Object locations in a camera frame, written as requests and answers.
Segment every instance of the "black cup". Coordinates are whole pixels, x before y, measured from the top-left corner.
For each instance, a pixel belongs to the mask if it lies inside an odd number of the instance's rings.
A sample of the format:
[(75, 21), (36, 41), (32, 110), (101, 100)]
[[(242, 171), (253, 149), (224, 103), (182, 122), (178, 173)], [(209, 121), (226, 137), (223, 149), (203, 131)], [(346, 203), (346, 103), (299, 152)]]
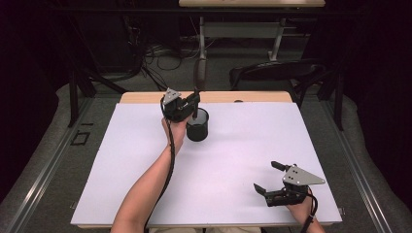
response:
[(186, 124), (188, 138), (194, 142), (203, 141), (207, 135), (207, 122), (209, 121), (209, 114), (201, 108), (197, 109), (197, 118), (190, 119)]

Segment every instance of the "white table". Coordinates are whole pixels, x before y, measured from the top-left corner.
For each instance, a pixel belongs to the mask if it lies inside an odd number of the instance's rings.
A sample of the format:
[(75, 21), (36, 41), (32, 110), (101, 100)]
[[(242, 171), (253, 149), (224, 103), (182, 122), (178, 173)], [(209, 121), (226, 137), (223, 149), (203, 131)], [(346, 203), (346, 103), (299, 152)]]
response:
[[(276, 101), (280, 97), (279, 101), (287, 102), (255, 102), (257, 96), (261, 101)], [(166, 138), (158, 103), (161, 94), (126, 93), (123, 97), (113, 113), (71, 221), (80, 227), (110, 227), (128, 189), (164, 147)], [(267, 190), (283, 187), (281, 179), (285, 173), (272, 168), (272, 160), (296, 163), (325, 177), (299, 109), (290, 97), (285, 97), (286, 92), (275, 91), (201, 92), (199, 107), (210, 115), (209, 135), (199, 143), (185, 140), (171, 182), (148, 226), (296, 224), (287, 208), (268, 208), (254, 189), (254, 183)], [(227, 103), (239, 99), (252, 102)], [(327, 178), (326, 184), (311, 187), (320, 202), (319, 222), (340, 222)]]

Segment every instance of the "human arm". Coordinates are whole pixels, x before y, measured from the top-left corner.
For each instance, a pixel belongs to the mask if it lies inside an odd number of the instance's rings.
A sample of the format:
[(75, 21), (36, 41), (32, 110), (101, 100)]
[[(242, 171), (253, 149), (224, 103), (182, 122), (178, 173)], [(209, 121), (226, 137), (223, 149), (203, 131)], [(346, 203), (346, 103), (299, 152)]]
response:
[[(189, 118), (178, 123), (170, 122), (175, 154), (179, 152), (183, 144), (188, 119)], [(115, 217), (112, 233), (143, 233), (145, 224), (155, 207), (161, 190), (163, 190), (169, 173), (172, 156), (169, 129), (165, 119), (161, 122), (167, 136), (167, 145), (158, 159), (137, 180), (124, 197)]]
[[(306, 196), (305, 200), (302, 203), (287, 206), (294, 219), (296, 219), (301, 225), (303, 225), (309, 215), (311, 215), (312, 201), (312, 197)], [(306, 232), (325, 233), (325, 230), (318, 222), (318, 220), (316, 218), (313, 218), (312, 223), (310, 223)]]

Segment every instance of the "metal bracket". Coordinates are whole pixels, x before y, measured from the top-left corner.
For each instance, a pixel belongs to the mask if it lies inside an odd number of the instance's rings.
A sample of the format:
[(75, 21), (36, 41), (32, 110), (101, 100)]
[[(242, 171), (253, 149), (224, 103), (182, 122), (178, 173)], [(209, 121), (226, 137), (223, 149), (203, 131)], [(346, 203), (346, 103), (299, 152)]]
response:
[(164, 98), (163, 98), (163, 105), (167, 105), (173, 100), (179, 98), (179, 96), (181, 96), (181, 93), (171, 88), (167, 88), (166, 94), (164, 94)]
[(290, 183), (297, 186), (323, 184), (326, 182), (324, 179), (308, 173), (305, 170), (294, 165), (288, 170), (282, 180), (284, 183)]

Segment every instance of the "black cable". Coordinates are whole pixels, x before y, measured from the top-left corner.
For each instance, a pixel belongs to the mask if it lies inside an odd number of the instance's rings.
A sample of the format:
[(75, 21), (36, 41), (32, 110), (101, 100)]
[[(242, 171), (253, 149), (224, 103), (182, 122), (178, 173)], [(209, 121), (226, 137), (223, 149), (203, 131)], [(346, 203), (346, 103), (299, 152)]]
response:
[(163, 70), (163, 71), (172, 71), (172, 70), (178, 69), (178, 68), (181, 66), (182, 60), (183, 60), (183, 58), (182, 58), (181, 56), (176, 56), (176, 58), (179, 59), (179, 63), (178, 63), (175, 67), (172, 67), (172, 68), (162, 68), (162, 67), (160, 67), (160, 65), (159, 65), (159, 60), (160, 60), (161, 57), (162, 57), (162, 56), (158, 56), (158, 57), (157, 57), (156, 66), (158, 67), (158, 69)]
[[(312, 196), (313, 196), (313, 192), (312, 192), (312, 189), (308, 186), (308, 191), (310, 191), (310, 193), (312, 193)], [(310, 210), (311, 210), (311, 212), (313, 212), (313, 203), (314, 203), (314, 201), (312, 200), (312, 203), (311, 203), (311, 205), (310, 205)]]
[(149, 69), (146, 68), (145, 66), (142, 66), (142, 71), (144, 71), (144, 75), (146, 74), (146, 75), (148, 75), (148, 76), (152, 79), (152, 81), (154, 82), (154, 84), (157, 86), (157, 89), (158, 89), (158, 90), (162, 91), (162, 90), (166, 90), (166, 89), (167, 89), (167, 84), (166, 84), (166, 82), (164, 81), (164, 79), (159, 78), (159, 77), (157, 77), (157, 76), (154, 76), (154, 75), (152, 74), (152, 72), (149, 71)]
[(189, 52), (182, 55), (182, 58), (183, 59), (193, 58), (191, 54), (195, 52), (195, 48), (199, 48), (198, 44), (199, 44), (198, 41), (195, 41), (195, 42), (191, 43), (191, 49), (188, 50)]
[(315, 217), (316, 211), (318, 210), (318, 199), (316, 199), (316, 197), (313, 194), (307, 193), (306, 195), (312, 198), (312, 207), (311, 207), (311, 213), (309, 217), (306, 218), (306, 221), (303, 224), (303, 227), (300, 233), (306, 233), (306, 231), (309, 228), (309, 225), (313, 222), (313, 218)]
[[(147, 61), (147, 60), (146, 60), (147, 57), (150, 57), (152, 60), (151, 60), (151, 61)], [(146, 63), (146, 65), (152, 64), (152, 63), (154, 62), (154, 60), (155, 60), (155, 50), (154, 50), (154, 46), (150, 46), (149, 49), (148, 49), (148, 51), (146, 52), (146, 55), (145, 55), (145, 63)]]
[(167, 84), (166, 84), (166, 81), (164, 80), (164, 78), (156, 71), (156, 70), (154, 70), (154, 69), (152, 69), (150, 66), (147, 66), (147, 67), (145, 67), (145, 68), (147, 68), (148, 69), (148, 71), (159, 81), (159, 82), (161, 82), (163, 85), (165, 85), (166, 86), (166, 89), (167, 89)]
[[(160, 108), (161, 108), (161, 112), (162, 112), (162, 113), (164, 113), (164, 111), (163, 111), (163, 99), (164, 99), (164, 97), (160, 99)], [(165, 117), (165, 121), (166, 121), (167, 129), (169, 130), (170, 156), (171, 156), (171, 159), (170, 159), (169, 172), (168, 172), (168, 174), (167, 174), (166, 181), (164, 182), (163, 189), (161, 190), (160, 195), (158, 196), (157, 201), (156, 201), (155, 204), (154, 204), (153, 210), (155, 209), (155, 206), (157, 205), (157, 203), (158, 203), (158, 201), (160, 200), (160, 198), (163, 196), (164, 191), (166, 191), (166, 188), (167, 188), (167, 186), (169, 185), (170, 180), (172, 179), (173, 169), (175, 168), (175, 158), (176, 158), (175, 140), (174, 140), (174, 138), (173, 138), (172, 129), (170, 128), (170, 120), (166, 119), (166, 117)], [(152, 216), (153, 210), (152, 210), (151, 214), (149, 215), (148, 219), (146, 220), (144, 229), (147, 228), (147, 225), (148, 225), (149, 219), (150, 219), (151, 216)]]

